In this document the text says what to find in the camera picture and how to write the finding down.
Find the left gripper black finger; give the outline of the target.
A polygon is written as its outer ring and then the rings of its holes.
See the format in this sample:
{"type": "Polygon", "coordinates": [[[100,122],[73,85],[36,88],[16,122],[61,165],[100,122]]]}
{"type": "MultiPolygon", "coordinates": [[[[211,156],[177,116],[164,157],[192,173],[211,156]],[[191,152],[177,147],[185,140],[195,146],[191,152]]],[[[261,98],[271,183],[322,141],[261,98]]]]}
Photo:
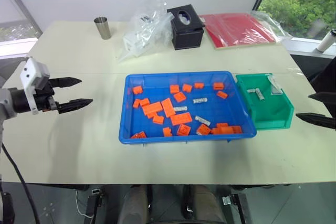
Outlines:
{"type": "Polygon", "coordinates": [[[57,111],[59,114],[68,113],[71,111],[84,108],[88,106],[91,102],[93,102],[93,99],[75,99],[75,100],[71,100],[67,103],[62,103],[62,104],[59,104],[57,102],[56,103],[57,111]]]}
{"type": "Polygon", "coordinates": [[[73,78],[73,77],[63,77],[63,78],[49,79],[49,82],[53,88],[65,88],[65,87],[71,87],[76,84],[79,84],[82,81],[80,79],[73,78]]]}

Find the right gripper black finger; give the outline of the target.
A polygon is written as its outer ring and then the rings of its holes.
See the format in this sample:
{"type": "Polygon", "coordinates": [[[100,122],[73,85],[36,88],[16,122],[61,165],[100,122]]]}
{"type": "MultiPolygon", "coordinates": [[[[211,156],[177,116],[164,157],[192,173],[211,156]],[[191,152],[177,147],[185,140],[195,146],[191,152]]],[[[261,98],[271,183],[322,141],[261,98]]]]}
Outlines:
{"type": "Polygon", "coordinates": [[[308,95],[309,98],[320,101],[325,104],[336,104],[336,93],[335,92],[317,92],[308,95]]]}
{"type": "Polygon", "coordinates": [[[307,123],[335,130],[335,118],[317,113],[296,113],[296,116],[307,123]]]}

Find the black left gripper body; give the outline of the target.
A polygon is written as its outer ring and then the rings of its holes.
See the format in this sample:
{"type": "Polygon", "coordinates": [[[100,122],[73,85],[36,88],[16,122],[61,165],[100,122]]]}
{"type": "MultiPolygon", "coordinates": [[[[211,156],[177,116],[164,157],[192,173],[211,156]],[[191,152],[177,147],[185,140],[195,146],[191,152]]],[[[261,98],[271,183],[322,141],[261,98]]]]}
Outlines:
{"type": "Polygon", "coordinates": [[[35,89],[34,99],[38,111],[57,111],[60,113],[60,104],[54,100],[54,88],[61,87],[61,79],[50,79],[42,89],[35,89]]]}

